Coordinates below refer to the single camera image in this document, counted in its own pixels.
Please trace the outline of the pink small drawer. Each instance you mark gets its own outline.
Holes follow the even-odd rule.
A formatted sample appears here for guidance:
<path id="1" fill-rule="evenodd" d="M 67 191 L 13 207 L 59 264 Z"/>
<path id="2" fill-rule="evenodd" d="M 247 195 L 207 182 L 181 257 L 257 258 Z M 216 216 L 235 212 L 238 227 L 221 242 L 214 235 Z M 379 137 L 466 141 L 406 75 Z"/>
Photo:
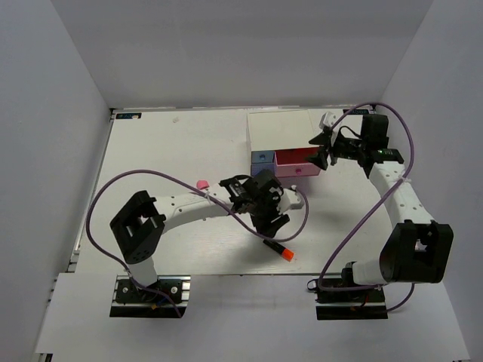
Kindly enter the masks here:
<path id="1" fill-rule="evenodd" d="M 275 175 L 281 177 L 318 176 L 321 169 L 306 159 L 315 155 L 317 147 L 275 151 Z"/>

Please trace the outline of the orange highlighter marker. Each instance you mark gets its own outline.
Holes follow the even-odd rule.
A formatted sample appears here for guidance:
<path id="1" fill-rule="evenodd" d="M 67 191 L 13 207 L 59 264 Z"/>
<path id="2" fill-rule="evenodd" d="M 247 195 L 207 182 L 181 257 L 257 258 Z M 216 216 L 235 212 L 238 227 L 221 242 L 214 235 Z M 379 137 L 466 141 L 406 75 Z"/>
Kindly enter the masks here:
<path id="1" fill-rule="evenodd" d="M 294 258 L 294 252 L 284 247 L 279 242 L 263 240 L 263 243 L 288 262 L 290 262 Z"/>

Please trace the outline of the white mini drawer cabinet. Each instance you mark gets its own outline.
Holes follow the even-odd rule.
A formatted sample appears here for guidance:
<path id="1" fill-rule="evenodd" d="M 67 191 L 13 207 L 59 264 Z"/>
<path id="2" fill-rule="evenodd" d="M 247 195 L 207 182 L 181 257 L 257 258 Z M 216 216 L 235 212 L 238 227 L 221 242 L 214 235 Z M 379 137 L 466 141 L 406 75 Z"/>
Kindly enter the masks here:
<path id="1" fill-rule="evenodd" d="M 315 136 L 307 110 L 252 112 L 247 116 L 246 140 L 248 160 L 252 151 L 275 151 L 313 147 L 309 141 Z"/>

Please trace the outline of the light blue small drawer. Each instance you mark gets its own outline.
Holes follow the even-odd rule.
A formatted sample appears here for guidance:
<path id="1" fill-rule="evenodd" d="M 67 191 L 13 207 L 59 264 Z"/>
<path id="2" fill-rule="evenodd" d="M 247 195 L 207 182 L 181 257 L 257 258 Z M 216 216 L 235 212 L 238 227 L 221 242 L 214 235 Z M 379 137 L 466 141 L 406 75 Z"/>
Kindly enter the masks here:
<path id="1" fill-rule="evenodd" d="M 252 151 L 251 152 L 251 163 L 252 164 L 271 164 L 274 158 L 274 151 Z"/>

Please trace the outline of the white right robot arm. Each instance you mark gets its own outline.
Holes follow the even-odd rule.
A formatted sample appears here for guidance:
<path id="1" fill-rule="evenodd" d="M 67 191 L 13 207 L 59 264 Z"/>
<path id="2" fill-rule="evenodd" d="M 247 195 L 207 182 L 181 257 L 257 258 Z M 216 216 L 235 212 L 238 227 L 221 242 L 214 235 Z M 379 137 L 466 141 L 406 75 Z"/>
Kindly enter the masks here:
<path id="1" fill-rule="evenodd" d="M 388 147 L 389 119 L 385 115 L 364 115 L 361 131 L 345 137 L 332 112 L 323 114 L 321 133 L 310 140 L 318 151 L 309 157 L 326 170 L 339 159 L 353 160 L 380 195 L 392 225 L 392 233 L 374 258 L 348 262 L 336 287 L 318 280 L 318 288 L 341 292 L 356 301 L 368 291 L 392 283 L 437 284 L 441 282 L 454 239 L 448 224 L 435 221 L 417 197 L 408 167 L 397 149 Z"/>

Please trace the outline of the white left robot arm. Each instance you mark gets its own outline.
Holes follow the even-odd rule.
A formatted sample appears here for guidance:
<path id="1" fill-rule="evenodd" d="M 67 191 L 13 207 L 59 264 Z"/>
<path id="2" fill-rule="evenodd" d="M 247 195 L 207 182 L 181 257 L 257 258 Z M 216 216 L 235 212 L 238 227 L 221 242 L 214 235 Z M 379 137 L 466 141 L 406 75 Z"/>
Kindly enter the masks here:
<path id="1" fill-rule="evenodd" d="M 289 210 L 302 208 L 296 190 L 284 188 L 274 173 L 234 176 L 206 189 L 155 198 L 146 190 L 134 193 L 110 221 L 129 273 L 134 292 L 144 301 L 159 292 L 152 255 L 161 236 L 179 226 L 203 219 L 248 214 L 256 233 L 274 238 L 290 219 Z"/>

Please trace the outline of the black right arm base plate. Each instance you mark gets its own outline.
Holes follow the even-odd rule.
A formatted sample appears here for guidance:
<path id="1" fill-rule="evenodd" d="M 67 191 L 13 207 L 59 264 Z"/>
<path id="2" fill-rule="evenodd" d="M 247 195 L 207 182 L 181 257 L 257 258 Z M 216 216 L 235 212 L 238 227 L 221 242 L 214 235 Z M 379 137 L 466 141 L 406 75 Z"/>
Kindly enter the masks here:
<path id="1" fill-rule="evenodd" d="M 318 321 L 385 320 L 388 318 L 382 290 L 327 292 L 317 287 L 317 279 L 307 282 L 307 290 L 316 295 Z"/>

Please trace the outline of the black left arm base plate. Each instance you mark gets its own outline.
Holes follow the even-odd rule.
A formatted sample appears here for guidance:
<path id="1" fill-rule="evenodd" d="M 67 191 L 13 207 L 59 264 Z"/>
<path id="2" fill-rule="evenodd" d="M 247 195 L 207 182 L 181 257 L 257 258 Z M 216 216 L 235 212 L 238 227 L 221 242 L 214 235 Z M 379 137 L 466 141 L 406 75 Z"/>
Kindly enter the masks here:
<path id="1" fill-rule="evenodd" d="M 112 303 L 109 311 L 111 318 L 181 318 L 188 306 L 191 286 L 190 276 L 159 276 L 151 289 L 168 295 L 176 304 L 158 293 L 137 288 L 127 276 L 116 278 Z"/>

